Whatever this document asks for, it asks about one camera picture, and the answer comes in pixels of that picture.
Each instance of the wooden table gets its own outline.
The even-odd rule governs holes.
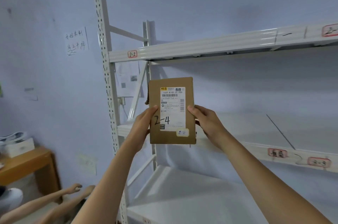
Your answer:
[[[52,151],[38,147],[14,158],[0,157],[5,166],[0,169],[0,185],[6,186],[28,174],[35,173],[39,191],[43,195],[61,189]]]

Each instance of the forearm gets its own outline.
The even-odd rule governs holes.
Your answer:
[[[58,205],[56,208],[50,210],[47,214],[45,214],[37,224],[50,224],[56,221],[58,218],[61,218],[68,212],[70,212],[76,205],[78,205],[83,199],[86,198],[86,195],[77,196],[69,201],[63,202]]]
[[[126,139],[72,224],[110,224],[116,220],[135,154],[136,151]]]
[[[256,159],[230,133],[224,135],[221,148],[270,224],[331,223]]]
[[[65,190],[59,190],[55,193],[40,197],[24,205],[21,205],[20,207],[10,211],[9,213],[4,214],[0,219],[0,224],[10,224],[16,222],[26,217],[27,215],[37,211],[38,209],[44,207],[45,205],[54,202],[59,197],[65,194],[66,194]]]

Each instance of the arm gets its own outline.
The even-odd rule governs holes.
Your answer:
[[[50,210],[46,215],[44,215],[36,224],[50,224],[56,221],[58,218],[64,216],[70,212],[76,205],[78,205],[83,199],[90,196],[95,186],[91,185],[85,188],[84,192],[81,195],[74,197],[73,199],[63,202],[56,208]]]
[[[239,143],[223,127],[214,111],[197,105],[189,106],[188,110],[198,119],[196,123],[209,140],[227,155],[270,224],[331,223]]]
[[[51,193],[47,196],[40,197],[33,201],[30,201],[20,207],[4,214],[0,219],[0,224],[11,224],[14,223],[27,215],[37,211],[38,209],[44,207],[45,205],[54,202],[59,197],[67,194],[72,194],[80,190],[82,187],[81,184],[73,184],[71,187],[67,189],[59,190],[55,193]]]
[[[150,120],[157,108],[148,108],[136,117],[129,135],[72,224],[115,222],[130,166],[135,154],[142,149],[149,133]]]

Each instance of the horizontal barcode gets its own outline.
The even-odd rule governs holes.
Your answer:
[[[180,99],[180,112],[184,112],[184,105],[185,105],[185,100],[183,98]]]
[[[177,94],[162,94],[162,97],[177,97]]]

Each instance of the table leg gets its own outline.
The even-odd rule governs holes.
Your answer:
[[[48,165],[35,172],[37,187],[39,188],[40,193],[44,196],[57,192],[61,189],[53,156],[49,155],[48,157]]]

